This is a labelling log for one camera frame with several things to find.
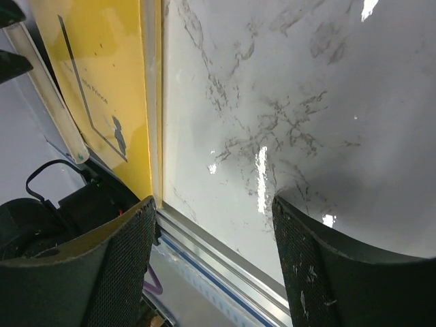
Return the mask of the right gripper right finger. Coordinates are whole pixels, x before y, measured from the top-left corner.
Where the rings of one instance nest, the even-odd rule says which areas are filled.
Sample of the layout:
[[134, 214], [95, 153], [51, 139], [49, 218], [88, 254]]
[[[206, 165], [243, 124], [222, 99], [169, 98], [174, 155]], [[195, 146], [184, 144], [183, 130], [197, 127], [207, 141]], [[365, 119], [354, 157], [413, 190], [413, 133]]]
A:
[[294, 326], [434, 326], [435, 259], [380, 249], [272, 203]]

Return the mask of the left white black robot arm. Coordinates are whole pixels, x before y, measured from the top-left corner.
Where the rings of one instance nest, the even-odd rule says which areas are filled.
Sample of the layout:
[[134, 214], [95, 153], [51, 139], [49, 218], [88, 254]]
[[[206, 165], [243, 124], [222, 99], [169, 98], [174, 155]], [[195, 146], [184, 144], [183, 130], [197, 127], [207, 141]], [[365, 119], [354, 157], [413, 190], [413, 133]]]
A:
[[139, 198], [101, 164], [89, 159], [75, 166], [64, 159], [49, 161], [33, 172], [32, 181], [46, 168], [63, 164], [79, 174], [84, 187], [59, 200], [27, 188], [29, 197], [1, 205], [1, 260], [32, 258], [73, 240], [127, 212]]

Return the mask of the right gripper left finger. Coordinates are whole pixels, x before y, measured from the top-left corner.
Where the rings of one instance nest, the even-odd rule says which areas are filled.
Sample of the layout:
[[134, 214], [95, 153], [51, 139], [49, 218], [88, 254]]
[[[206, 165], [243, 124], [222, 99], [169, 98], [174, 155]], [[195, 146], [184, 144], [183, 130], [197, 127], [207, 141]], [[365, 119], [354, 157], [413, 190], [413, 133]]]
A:
[[135, 326], [155, 234], [149, 196], [34, 258], [1, 262], [2, 326]]

